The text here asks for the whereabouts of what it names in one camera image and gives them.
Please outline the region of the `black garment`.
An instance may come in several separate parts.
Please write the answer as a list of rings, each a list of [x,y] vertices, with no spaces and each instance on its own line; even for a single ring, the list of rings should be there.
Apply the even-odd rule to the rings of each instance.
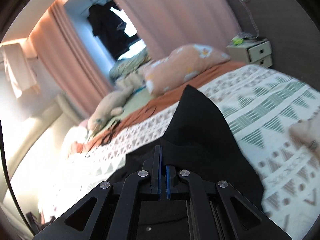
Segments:
[[[187,86],[178,107],[160,139],[146,144],[125,157],[125,165],[110,181],[124,181],[140,171],[144,161],[154,156],[161,146],[164,166],[188,170],[203,180],[217,183],[225,180],[262,210],[263,184],[243,155],[219,108],[203,93]],[[157,202],[143,202],[138,222],[139,238],[154,239],[161,233],[188,236],[185,200],[162,197]]]

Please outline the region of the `dark hanging clothes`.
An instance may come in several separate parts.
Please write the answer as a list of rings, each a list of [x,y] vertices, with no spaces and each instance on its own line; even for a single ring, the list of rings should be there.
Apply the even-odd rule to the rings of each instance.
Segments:
[[[137,34],[129,37],[125,33],[126,22],[114,13],[112,8],[120,11],[114,0],[104,5],[95,3],[88,9],[87,20],[92,27],[93,36],[99,37],[105,48],[117,61],[140,38]]]

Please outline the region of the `beige plush toy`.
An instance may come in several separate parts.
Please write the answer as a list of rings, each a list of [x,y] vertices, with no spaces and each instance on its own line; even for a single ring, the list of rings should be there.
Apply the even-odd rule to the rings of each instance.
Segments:
[[[137,72],[132,72],[124,78],[116,80],[116,90],[105,96],[95,112],[87,122],[89,134],[100,132],[105,125],[114,117],[124,111],[124,105],[129,97],[138,89],[144,86],[144,78]]]

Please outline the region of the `rumpled light quilt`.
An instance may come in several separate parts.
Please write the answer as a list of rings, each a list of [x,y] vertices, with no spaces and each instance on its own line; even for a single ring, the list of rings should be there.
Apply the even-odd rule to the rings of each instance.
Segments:
[[[147,47],[141,50],[135,56],[129,59],[120,59],[109,71],[109,77],[115,81],[116,79],[128,76],[131,72],[136,71],[140,66],[151,60]]]

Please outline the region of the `orange patterned pillow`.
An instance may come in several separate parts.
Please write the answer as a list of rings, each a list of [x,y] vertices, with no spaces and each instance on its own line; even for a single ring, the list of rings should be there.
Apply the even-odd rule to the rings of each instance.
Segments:
[[[194,77],[231,60],[231,57],[208,45],[188,44],[181,46],[161,60],[143,67],[146,89],[153,96],[173,90]]]

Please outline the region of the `green item on cabinet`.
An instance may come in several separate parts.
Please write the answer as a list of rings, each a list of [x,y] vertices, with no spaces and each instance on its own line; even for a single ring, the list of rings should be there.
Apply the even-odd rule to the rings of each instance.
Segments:
[[[238,46],[240,44],[243,44],[243,42],[244,42],[244,38],[239,35],[237,35],[236,37],[234,37],[232,39],[232,45],[234,45],[234,46]]]

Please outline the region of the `cream bedside cabinet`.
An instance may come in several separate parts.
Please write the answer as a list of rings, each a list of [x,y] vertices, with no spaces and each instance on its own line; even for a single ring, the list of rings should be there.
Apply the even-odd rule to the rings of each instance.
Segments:
[[[273,65],[271,43],[266,38],[257,41],[244,40],[242,44],[238,45],[230,44],[226,50],[233,61],[256,64],[264,68]]]

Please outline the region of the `pink curtain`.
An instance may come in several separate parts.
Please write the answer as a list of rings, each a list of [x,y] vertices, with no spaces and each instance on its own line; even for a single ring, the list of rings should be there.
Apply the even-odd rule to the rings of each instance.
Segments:
[[[224,50],[240,32],[226,0],[115,0],[125,11],[153,59],[189,43]],[[112,85],[89,55],[61,0],[56,0],[30,34],[38,57],[73,102],[91,115]]]

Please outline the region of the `hanging light shirt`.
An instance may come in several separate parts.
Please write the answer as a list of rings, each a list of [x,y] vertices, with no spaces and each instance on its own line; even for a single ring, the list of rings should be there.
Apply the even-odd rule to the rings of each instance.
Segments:
[[[20,98],[24,91],[32,89],[40,93],[36,75],[30,67],[23,49],[19,43],[8,44],[1,47],[4,69],[10,81],[16,98]]]

